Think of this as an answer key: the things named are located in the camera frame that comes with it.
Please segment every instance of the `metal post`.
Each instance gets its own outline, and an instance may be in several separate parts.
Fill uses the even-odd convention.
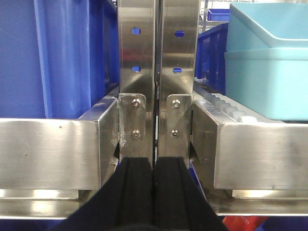
[[[191,96],[199,8],[200,0],[164,0],[162,7],[158,156],[182,156],[186,163],[189,159]],[[182,109],[184,106],[187,108],[181,113],[173,113],[173,101],[183,101]],[[178,135],[173,136],[172,131],[177,131]]]
[[[129,93],[142,94],[146,100],[145,137],[130,139],[132,134],[120,134],[120,155],[121,157],[148,157],[150,162],[152,162],[154,149],[155,14],[155,0],[118,0],[120,93],[125,93],[126,96]],[[141,145],[142,147],[138,150],[143,151],[131,148],[136,145]]]

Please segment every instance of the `light blue plastic bin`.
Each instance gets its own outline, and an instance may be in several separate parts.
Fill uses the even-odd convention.
[[[232,3],[227,51],[308,47],[308,4]]]
[[[228,97],[269,119],[308,120],[308,48],[226,52],[225,59]]]
[[[232,3],[226,95],[274,120],[308,120],[308,5]]]

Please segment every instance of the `white roller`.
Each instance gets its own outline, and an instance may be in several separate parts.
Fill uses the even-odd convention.
[[[202,93],[202,96],[203,96],[203,98],[205,98],[205,99],[207,100],[208,98],[210,98],[210,97],[212,96],[212,94],[211,94],[211,93],[208,93],[207,91],[204,91],[204,92]]]
[[[213,105],[215,105],[216,101],[219,101],[219,100],[220,100],[220,98],[215,96],[215,98],[212,98],[212,99],[211,99],[211,103],[212,103]]]
[[[257,118],[249,115],[241,116],[237,121],[243,124],[255,124],[258,122]]]
[[[233,111],[233,112],[230,112],[229,115],[237,121],[239,117],[245,116],[247,114],[244,111]]]
[[[229,103],[221,103],[218,105],[218,109],[223,111],[226,107],[231,107],[231,104]]]
[[[222,111],[229,115],[231,112],[238,111],[237,107],[225,107]]]
[[[223,104],[223,103],[226,103],[226,101],[224,101],[224,100],[216,100],[216,101],[215,101],[215,107],[216,107],[216,108],[219,108],[219,105],[221,105],[221,104]]]
[[[205,99],[208,100],[208,101],[210,101],[210,102],[212,102],[215,98],[216,98],[215,95],[209,94],[209,95],[206,96]]]

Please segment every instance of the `metal frame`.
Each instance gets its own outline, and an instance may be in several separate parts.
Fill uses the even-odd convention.
[[[204,92],[198,86],[195,90]],[[212,95],[259,121],[236,122],[194,94],[192,164],[217,214],[307,216],[308,125],[271,121],[225,96]]]
[[[142,94],[119,95],[120,159],[144,157],[146,140],[146,98]]]
[[[146,98],[146,134],[143,157],[153,159],[154,101],[155,101],[155,0],[118,0],[120,92],[138,93]],[[134,35],[132,29],[140,30]],[[120,148],[123,156],[135,157],[136,150]]]
[[[0,218],[65,218],[117,165],[117,98],[79,119],[0,119],[0,141]]]
[[[193,93],[194,63],[197,41],[197,29],[200,0],[164,0],[161,12],[161,61],[159,79],[159,124],[158,124],[158,156],[178,156],[176,150],[186,150],[185,160],[188,162],[189,152],[187,142],[176,139],[172,145],[167,143],[170,136],[167,125],[167,99],[172,94]],[[176,123],[184,121],[174,117]],[[181,134],[190,134],[190,128],[182,126]]]
[[[187,154],[191,142],[192,95],[172,94],[166,103],[166,155],[183,157],[188,166]]]

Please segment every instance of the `blue bin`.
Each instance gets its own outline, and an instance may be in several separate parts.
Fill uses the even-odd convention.
[[[270,217],[255,231],[306,231],[308,217]]]
[[[226,95],[269,119],[307,121],[308,4],[230,9]]]
[[[230,9],[208,9],[207,20],[208,21],[229,21]]]
[[[0,117],[78,118],[118,83],[109,0],[0,0]]]
[[[48,231],[62,220],[2,220],[1,231]]]
[[[225,58],[228,23],[198,36],[195,75],[210,88],[226,94]]]
[[[308,4],[231,3],[227,51],[308,48]]]

